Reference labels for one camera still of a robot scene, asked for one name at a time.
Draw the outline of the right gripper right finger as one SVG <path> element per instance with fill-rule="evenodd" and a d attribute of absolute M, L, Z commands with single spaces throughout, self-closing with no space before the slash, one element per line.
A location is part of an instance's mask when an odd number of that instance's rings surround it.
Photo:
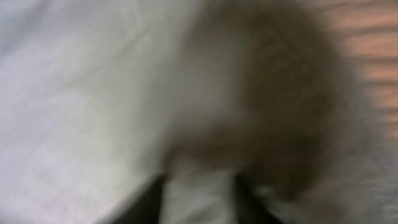
<path fill-rule="evenodd" d="M 238 224 L 283 224 L 254 195 L 249 182 L 241 174 L 234 176 L 233 198 Z"/>

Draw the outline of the grey shorts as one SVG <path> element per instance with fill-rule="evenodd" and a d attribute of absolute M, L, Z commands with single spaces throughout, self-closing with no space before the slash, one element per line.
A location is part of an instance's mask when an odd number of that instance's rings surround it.
<path fill-rule="evenodd" d="M 1 222 L 396 223 L 397 149 L 310 1 L 2 1 Z"/>

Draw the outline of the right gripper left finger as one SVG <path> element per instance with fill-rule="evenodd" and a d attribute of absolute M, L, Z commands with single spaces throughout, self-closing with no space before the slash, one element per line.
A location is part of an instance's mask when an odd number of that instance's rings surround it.
<path fill-rule="evenodd" d="M 160 224 L 165 174 L 158 175 L 111 224 Z"/>

